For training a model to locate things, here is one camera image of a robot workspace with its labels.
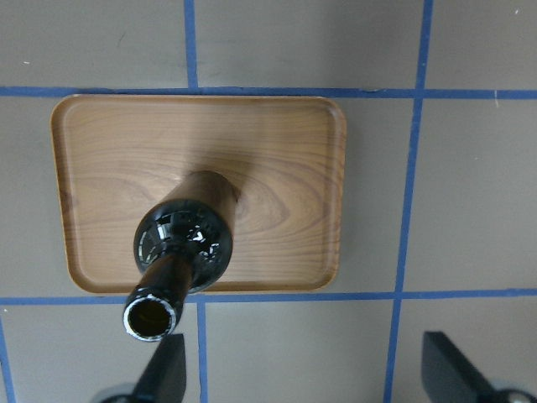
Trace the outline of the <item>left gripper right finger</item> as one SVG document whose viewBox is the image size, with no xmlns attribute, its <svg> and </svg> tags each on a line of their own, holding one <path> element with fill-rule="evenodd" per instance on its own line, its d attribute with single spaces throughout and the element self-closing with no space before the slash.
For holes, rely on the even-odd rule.
<svg viewBox="0 0 537 403">
<path fill-rule="evenodd" d="M 443 332 L 423 334 L 421 380 L 430 402 L 503 402 L 503 395 Z"/>
</svg>

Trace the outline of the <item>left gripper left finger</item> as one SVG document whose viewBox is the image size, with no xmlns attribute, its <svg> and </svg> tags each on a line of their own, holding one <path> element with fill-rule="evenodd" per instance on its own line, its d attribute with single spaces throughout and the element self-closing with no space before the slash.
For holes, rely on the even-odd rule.
<svg viewBox="0 0 537 403">
<path fill-rule="evenodd" d="M 163 338 L 129 397 L 130 402 L 181 403 L 185 396 L 185 338 Z"/>
</svg>

